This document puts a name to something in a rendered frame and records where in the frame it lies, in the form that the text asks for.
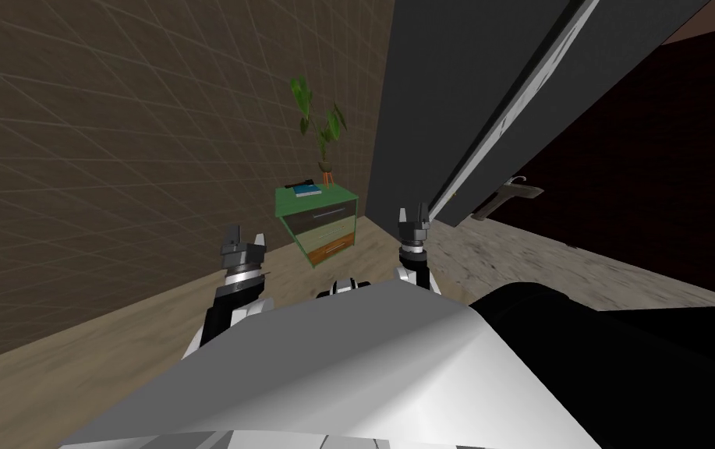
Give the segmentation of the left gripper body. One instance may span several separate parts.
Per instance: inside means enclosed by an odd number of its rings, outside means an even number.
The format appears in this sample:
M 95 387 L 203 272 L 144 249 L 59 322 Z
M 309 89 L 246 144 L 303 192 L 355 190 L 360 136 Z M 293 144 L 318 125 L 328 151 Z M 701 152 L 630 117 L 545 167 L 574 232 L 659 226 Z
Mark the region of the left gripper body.
M 221 245 L 221 269 L 234 270 L 240 267 L 261 265 L 264 262 L 266 249 L 261 249 L 253 243 L 241 242 L 236 247 Z

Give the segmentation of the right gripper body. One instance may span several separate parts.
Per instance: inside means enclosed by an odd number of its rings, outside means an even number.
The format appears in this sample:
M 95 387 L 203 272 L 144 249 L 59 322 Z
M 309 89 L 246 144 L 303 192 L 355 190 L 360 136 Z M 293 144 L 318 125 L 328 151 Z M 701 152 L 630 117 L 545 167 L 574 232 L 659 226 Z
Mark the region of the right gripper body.
M 402 247 L 423 248 L 429 229 L 430 223 L 426 221 L 400 221 L 398 231 Z

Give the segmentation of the green drawer chest with plant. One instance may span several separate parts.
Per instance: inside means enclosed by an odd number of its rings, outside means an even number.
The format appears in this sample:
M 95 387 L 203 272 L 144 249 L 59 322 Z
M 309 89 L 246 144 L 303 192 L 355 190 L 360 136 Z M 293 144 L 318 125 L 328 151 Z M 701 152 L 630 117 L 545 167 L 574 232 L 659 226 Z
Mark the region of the green drawer chest with plant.
M 317 267 L 355 244 L 359 197 L 334 183 L 327 156 L 328 147 L 348 129 L 342 112 L 333 103 L 318 117 L 313 91 L 303 76 L 292 78 L 290 89 L 301 114 L 300 133 L 314 136 L 317 143 L 318 166 L 324 182 L 306 180 L 276 189 L 274 215 L 310 265 Z

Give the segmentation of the dark grey door leaf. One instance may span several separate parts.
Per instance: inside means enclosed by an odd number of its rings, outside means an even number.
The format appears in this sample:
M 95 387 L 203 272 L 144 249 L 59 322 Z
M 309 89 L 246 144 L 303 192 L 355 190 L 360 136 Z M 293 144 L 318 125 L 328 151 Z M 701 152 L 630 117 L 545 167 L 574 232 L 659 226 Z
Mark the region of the dark grey door leaf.
M 456 226 L 709 0 L 396 0 L 366 216 Z

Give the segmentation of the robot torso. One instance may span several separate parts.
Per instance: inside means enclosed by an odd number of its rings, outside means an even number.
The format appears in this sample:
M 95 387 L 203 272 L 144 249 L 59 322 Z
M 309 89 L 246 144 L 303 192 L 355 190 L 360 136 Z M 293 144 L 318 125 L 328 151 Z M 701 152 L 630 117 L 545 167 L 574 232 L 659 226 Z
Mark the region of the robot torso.
M 474 309 L 400 280 L 250 313 L 60 449 L 601 449 Z

